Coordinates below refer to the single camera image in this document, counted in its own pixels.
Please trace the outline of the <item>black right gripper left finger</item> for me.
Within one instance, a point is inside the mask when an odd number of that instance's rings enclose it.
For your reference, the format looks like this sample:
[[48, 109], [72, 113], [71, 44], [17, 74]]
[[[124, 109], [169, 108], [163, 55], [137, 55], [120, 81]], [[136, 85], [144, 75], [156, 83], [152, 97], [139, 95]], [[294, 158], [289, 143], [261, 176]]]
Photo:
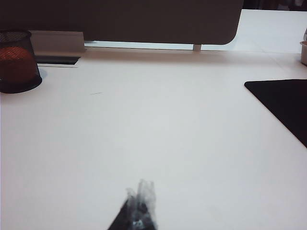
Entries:
[[133, 189], [127, 189], [127, 197], [124, 200], [118, 214], [112, 221], [108, 230], [129, 230], [131, 227], [131, 208], [130, 202], [136, 197], [136, 192]]

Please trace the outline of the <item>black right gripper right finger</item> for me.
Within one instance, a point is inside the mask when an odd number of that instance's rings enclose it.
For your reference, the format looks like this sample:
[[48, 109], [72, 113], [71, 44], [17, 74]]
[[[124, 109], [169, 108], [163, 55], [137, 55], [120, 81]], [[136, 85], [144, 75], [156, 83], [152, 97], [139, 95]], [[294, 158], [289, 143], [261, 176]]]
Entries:
[[153, 182], [146, 180], [141, 180], [139, 182], [136, 205], [135, 229], [156, 230], [156, 194]]

